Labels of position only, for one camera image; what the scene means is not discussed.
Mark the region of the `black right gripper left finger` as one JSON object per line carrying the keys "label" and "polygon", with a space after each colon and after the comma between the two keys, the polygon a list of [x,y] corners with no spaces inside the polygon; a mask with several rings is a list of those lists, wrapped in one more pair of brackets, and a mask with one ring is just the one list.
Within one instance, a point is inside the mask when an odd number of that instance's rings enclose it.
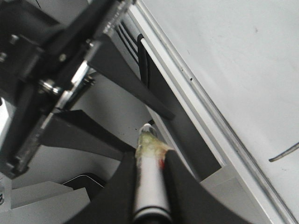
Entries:
{"label": "black right gripper left finger", "polygon": [[135,192],[135,156],[124,157],[104,189],[67,224],[130,224]]}

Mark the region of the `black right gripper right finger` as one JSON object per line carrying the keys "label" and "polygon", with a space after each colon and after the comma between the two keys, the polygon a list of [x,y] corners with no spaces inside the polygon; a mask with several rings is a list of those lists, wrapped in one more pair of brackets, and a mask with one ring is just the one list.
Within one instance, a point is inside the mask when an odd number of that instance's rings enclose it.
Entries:
{"label": "black right gripper right finger", "polygon": [[175,224],[249,223],[206,191],[174,150],[165,155],[163,175]]}

